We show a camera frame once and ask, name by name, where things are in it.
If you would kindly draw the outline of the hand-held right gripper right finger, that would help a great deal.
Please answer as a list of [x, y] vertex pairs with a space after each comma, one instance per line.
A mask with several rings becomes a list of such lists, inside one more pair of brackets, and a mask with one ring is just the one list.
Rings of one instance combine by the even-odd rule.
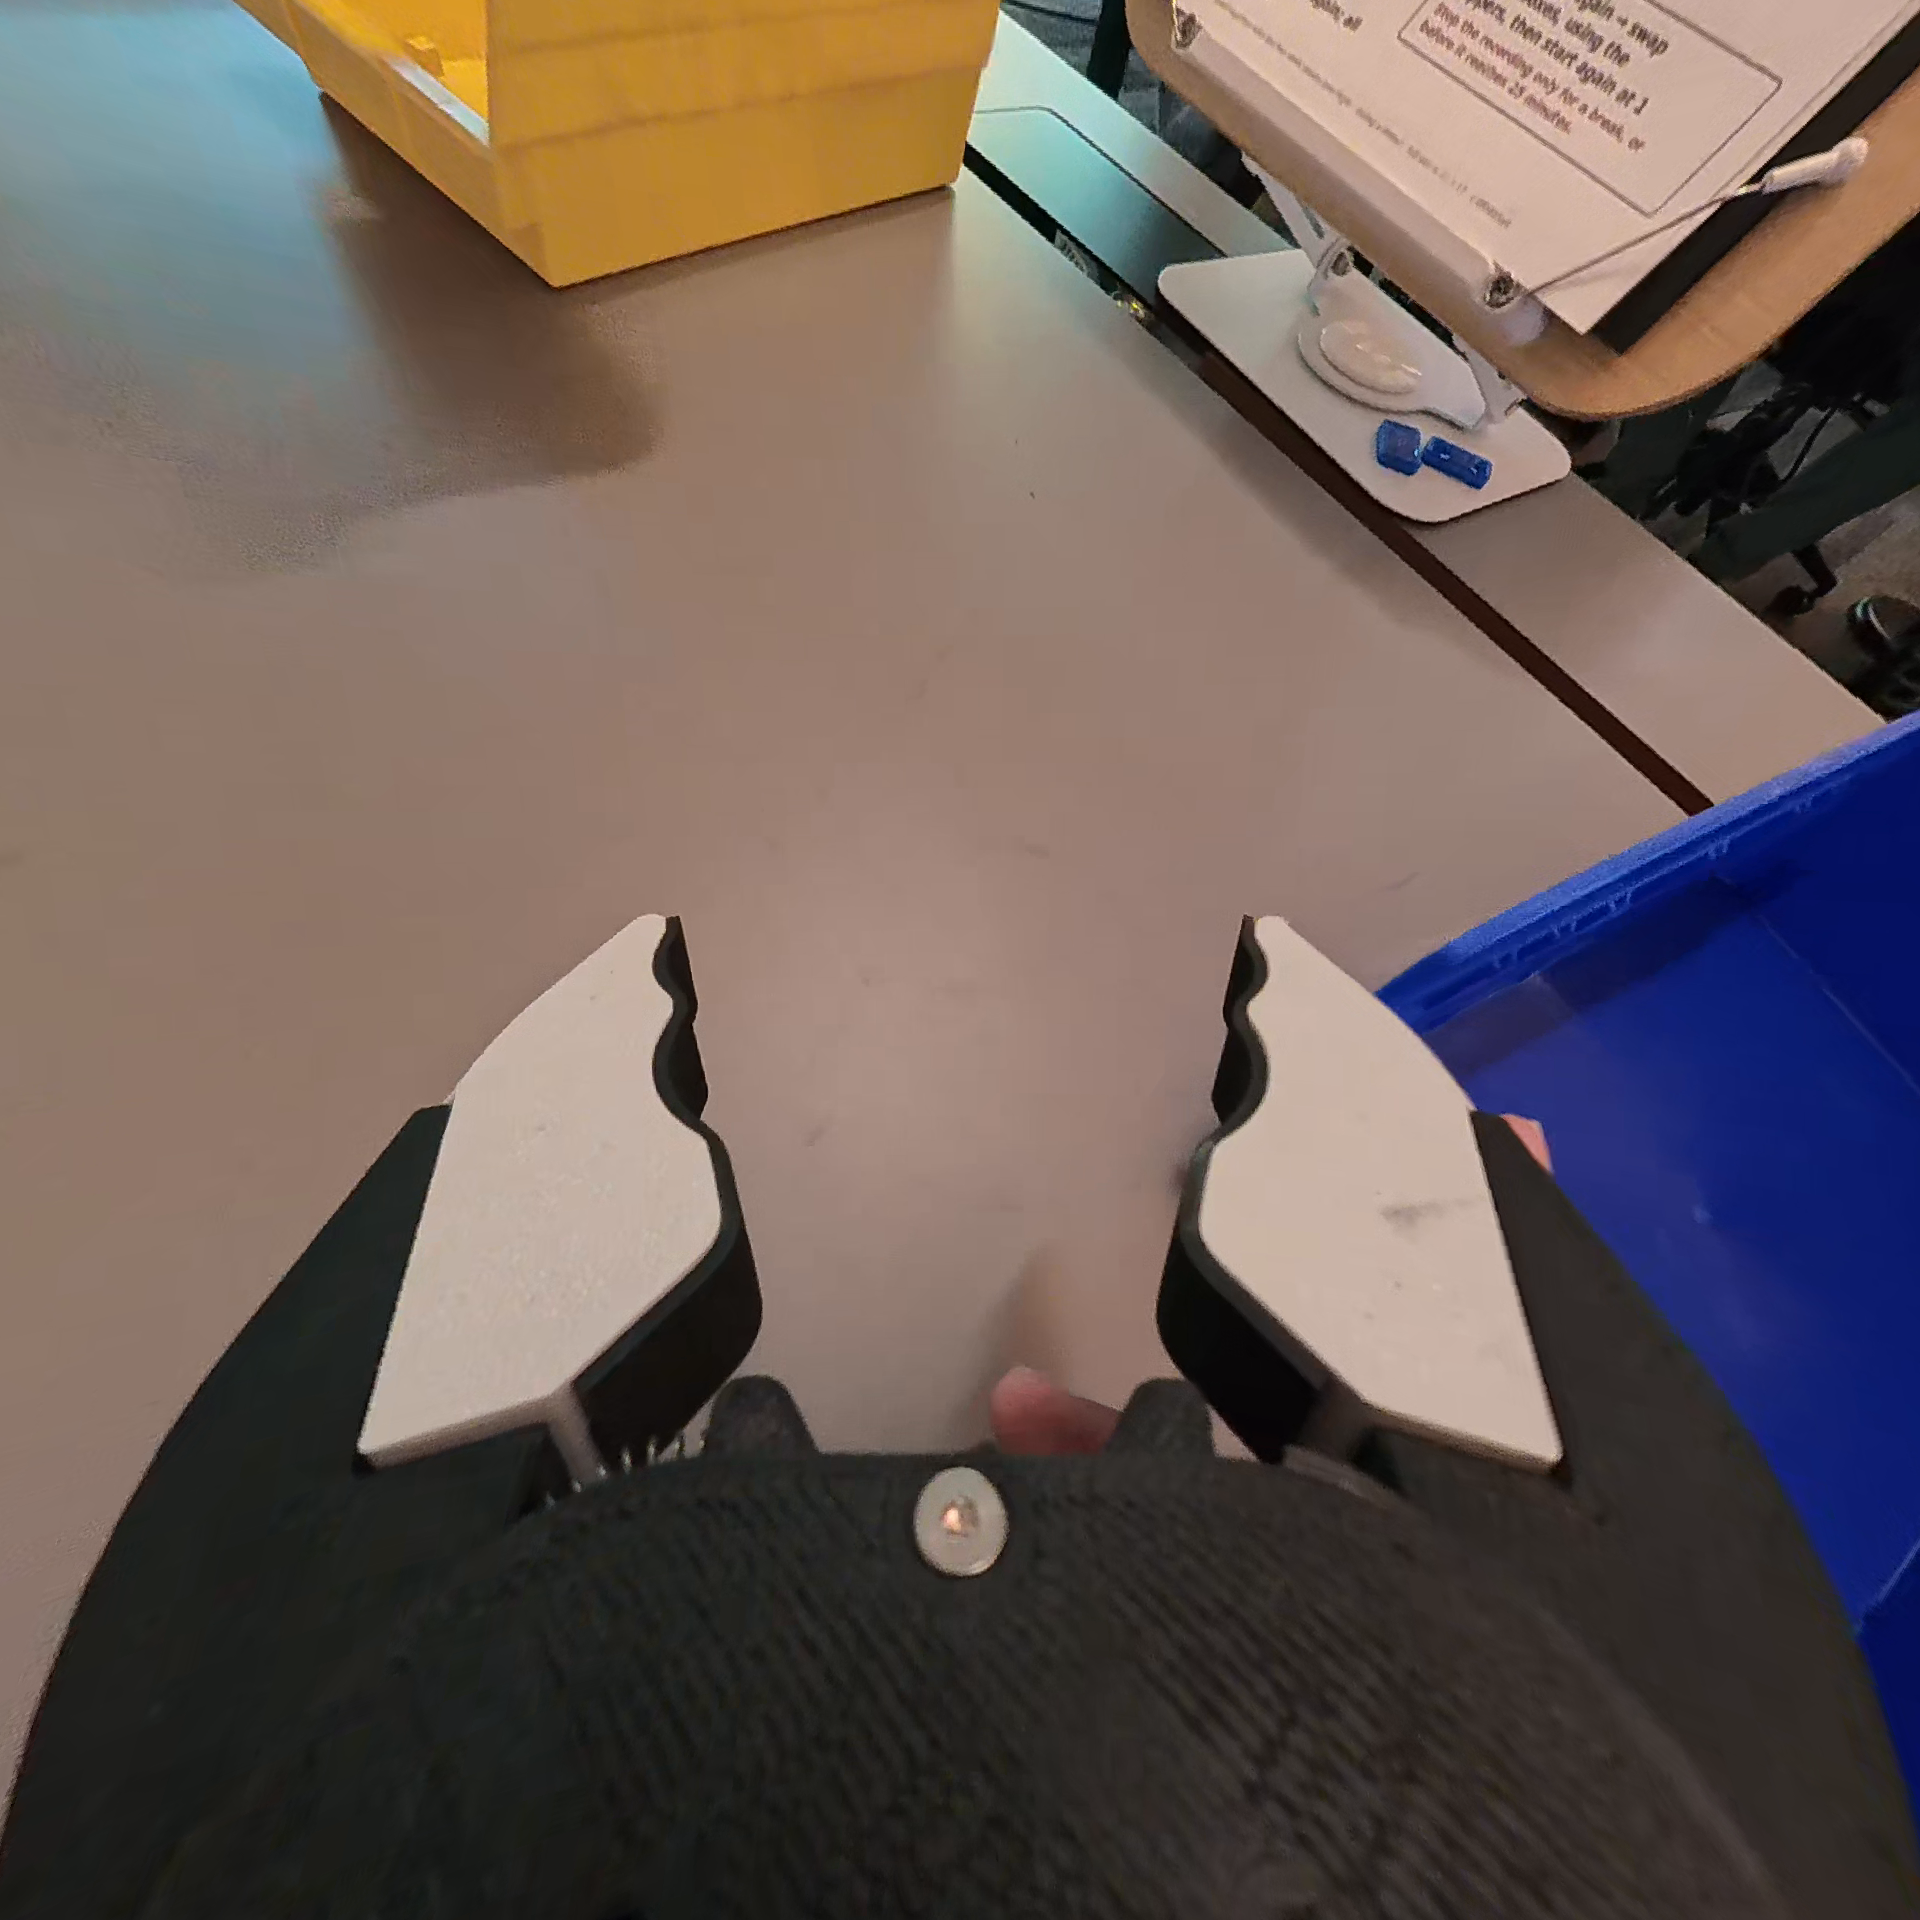
[[1567, 1456], [1469, 1098], [1281, 917], [1239, 923], [1215, 1129], [1185, 1173], [1159, 1339], [1252, 1459], [1405, 1436]]

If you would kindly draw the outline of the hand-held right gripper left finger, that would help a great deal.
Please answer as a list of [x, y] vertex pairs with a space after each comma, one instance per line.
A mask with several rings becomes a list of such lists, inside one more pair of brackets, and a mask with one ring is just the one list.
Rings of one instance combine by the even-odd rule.
[[681, 920], [639, 917], [467, 1069], [357, 1440], [373, 1469], [532, 1434], [562, 1482], [601, 1482], [751, 1355], [761, 1284], [698, 1014]]

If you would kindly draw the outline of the blue plastic bin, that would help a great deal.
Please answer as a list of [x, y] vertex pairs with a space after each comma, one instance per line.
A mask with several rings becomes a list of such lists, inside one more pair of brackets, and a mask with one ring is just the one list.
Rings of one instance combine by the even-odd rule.
[[1917, 722], [1508, 906], [1381, 988], [1700, 1358], [1861, 1637], [1917, 1531]]

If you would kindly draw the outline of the yellow plastic bin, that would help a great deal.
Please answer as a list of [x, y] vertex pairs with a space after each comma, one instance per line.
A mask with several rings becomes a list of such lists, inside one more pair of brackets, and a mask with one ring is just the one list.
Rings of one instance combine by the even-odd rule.
[[946, 187], [995, 3], [244, 3], [555, 289]]

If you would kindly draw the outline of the person's right hand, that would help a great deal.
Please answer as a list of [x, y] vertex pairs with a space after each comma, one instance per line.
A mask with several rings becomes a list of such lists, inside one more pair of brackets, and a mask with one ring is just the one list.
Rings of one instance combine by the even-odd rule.
[[991, 1427], [1007, 1456], [1090, 1456], [1113, 1440], [1120, 1412], [1018, 1365], [992, 1385]]

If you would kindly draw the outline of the black office chair base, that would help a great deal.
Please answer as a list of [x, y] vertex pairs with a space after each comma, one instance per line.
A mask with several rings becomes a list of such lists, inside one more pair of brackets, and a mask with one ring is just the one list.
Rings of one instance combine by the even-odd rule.
[[1717, 586], [1792, 558], [1808, 582], [1772, 611], [1812, 611], [1839, 586], [1821, 541], [1916, 489], [1916, 350], [1916, 276], [1859, 272], [1762, 357], [1761, 395], [1730, 409], [1735, 374], [1688, 405], [1640, 515], [1696, 521], [1691, 562]]

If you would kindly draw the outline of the white stand base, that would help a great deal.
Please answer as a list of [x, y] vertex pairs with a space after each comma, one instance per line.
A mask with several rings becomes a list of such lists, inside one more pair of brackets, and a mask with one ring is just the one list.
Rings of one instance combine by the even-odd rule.
[[[1463, 520], [1571, 477], [1562, 438], [1482, 354], [1417, 321], [1354, 265], [1268, 251], [1178, 262], [1159, 292], [1260, 395], [1293, 421], [1372, 500], [1426, 525]], [[1377, 465], [1384, 419], [1474, 448], [1487, 492]]]

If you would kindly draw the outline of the printed instruction sheet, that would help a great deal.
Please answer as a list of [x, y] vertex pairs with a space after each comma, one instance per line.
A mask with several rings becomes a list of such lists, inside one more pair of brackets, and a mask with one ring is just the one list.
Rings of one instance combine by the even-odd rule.
[[1185, 4], [1186, 56], [1591, 332], [1916, 30], [1900, 3]]

